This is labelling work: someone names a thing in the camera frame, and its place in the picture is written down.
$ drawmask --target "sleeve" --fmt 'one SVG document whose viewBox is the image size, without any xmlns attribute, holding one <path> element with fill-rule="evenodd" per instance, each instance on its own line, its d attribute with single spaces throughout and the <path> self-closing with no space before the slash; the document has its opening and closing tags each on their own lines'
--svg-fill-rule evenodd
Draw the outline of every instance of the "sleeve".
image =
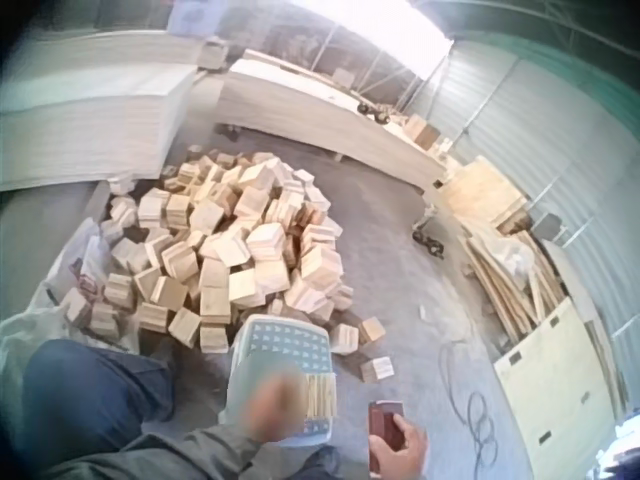
<svg viewBox="0 0 640 480">
<path fill-rule="evenodd" d="M 261 444 L 232 425 L 195 430 L 182 441 L 146 434 L 117 453 L 65 462 L 46 479 L 237 479 Z"/>
</svg>

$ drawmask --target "metal wall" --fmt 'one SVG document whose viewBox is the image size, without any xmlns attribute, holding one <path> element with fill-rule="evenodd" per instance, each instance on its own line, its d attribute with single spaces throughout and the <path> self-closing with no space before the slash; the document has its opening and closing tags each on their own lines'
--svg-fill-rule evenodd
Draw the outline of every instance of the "metal wall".
<svg viewBox="0 0 640 480">
<path fill-rule="evenodd" d="M 459 137 L 463 163 L 491 160 L 530 197 L 534 219 L 563 219 L 558 243 L 589 288 L 640 406 L 640 143 L 579 85 L 526 54 L 462 41 L 441 68 L 408 112 Z"/>
</svg>

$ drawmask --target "person's hand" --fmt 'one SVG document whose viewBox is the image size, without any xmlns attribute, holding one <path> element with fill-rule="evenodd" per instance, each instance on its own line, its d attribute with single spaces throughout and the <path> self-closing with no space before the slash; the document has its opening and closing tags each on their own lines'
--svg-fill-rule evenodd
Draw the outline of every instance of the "person's hand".
<svg viewBox="0 0 640 480">
<path fill-rule="evenodd" d="M 249 400 L 243 423 L 248 435 L 258 442 L 278 442 L 302 429 L 300 379 L 278 375 L 265 380 Z"/>
<path fill-rule="evenodd" d="M 376 435 L 369 437 L 369 448 L 380 464 L 380 476 L 383 480 L 420 478 L 429 446 L 427 434 L 400 415 L 394 415 L 393 421 L 404 434 L 405 446 L 402 450 L 394 452 L 382 438 Z"/>
</svg>

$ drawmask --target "red phone case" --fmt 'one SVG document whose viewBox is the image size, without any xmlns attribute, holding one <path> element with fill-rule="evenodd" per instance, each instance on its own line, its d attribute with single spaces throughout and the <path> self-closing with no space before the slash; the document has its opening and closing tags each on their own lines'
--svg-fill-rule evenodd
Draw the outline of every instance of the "red phone case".
<svg viewBox="0 0 640 480">
<path fill-rule="evenodd" d="M 404 446 L 404 434 L 393 420 L 393 415 L 396 413 L 404 416 L 402 402 L 380 401 L 369 404 L 369 435 L 382 438 L 394 452 Z M 369 451 L 369 472 L 374 476 L 380 476 L 380 464 L 371 451 Z"/>
</svg>

